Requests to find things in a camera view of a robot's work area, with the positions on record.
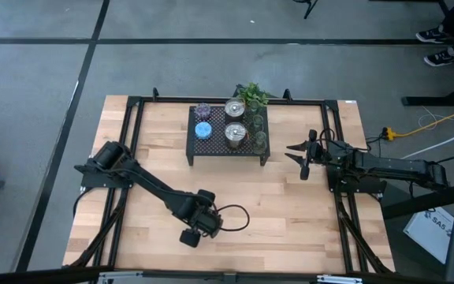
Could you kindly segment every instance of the wooden table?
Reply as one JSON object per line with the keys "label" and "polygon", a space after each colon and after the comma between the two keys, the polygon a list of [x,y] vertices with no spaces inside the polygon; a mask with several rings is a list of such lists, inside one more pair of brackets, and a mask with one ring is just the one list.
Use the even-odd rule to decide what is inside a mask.
{"label": "wooden table", "polygon": [[[126,95],[106,97],[93,154],[106,141],[118,140],[127,98]],[[364,148],[356,102],[338,104],[344,139]],[[172,188],[189,192],[207,189],[216,193],[215,203],[219,207],[244,206],[251,215],[250,226],[240,232],[220,232],[215,239],[202,238],[198,248],[190,248],[179,242],[185,224],[171,216],[162,201],[135,186],[128,196],[116,268],[344,273],[337,213],[325,167],[310,165],[309,180],[301,181],[298,165],[284,155],[292,152],[285,148],[287,145],[307,139],[309,129],[322,131],[319,107],[268,106],[271,156],[265,166],[259,165],[258,157],[199,156],[195,157],[194,166],[189,166],[185,145],[190,106],[145,103],[136,158],[143,168]],[[129,133],[132,133],[136,108],[133,112]],[[333,125],[332,114],[329,119]],[[106,189],[94,189],[79,202],[64,264],[79,257],[97,234],[106,192]],[[380,205],[367,194],[355,197],[363,236],[383,263],[393,269]],[[244,213],[235,208],[221,215],[224,227],[242,226],[246,221]],[[359,269],[355,242],[351,237],[349,240],[354,267]],[[108,236],[102,264],[107,263],[110,244],[111,236]]]}

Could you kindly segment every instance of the metal can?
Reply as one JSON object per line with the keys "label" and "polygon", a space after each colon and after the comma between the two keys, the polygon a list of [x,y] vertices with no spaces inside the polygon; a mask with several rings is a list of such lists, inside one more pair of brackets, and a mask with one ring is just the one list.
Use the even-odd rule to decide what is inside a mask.
{"label": "metal can", "polygon": [[225,139],[227,145],[233,149],[237,149],[246,137],[246,128],[239,122],[231,122],[225,127]]}
{"label": "metal can", "polygon": [[225,118],[227,121],[242,121],[244,114],[244,102],[242,99],[234,98],[225,103]]}

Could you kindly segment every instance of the sneaker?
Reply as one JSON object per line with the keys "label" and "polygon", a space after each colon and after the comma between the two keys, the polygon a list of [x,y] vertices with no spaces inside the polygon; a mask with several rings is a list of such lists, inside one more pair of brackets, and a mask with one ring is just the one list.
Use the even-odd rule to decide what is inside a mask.
{"label": "sneaker", "polygon": [[423,43],[444,43],[446,40],[454,39],[454,32],[444,32],[444,28],[440,24],[437,28],[417,33],[416,38]]}
{"label": "sneaker", "polygon": [[444,66],[454,62],[454,51],[450,47],[447,50],[437,52],[436,54],[428,55],[424,59],[426,64],[432,67]]}

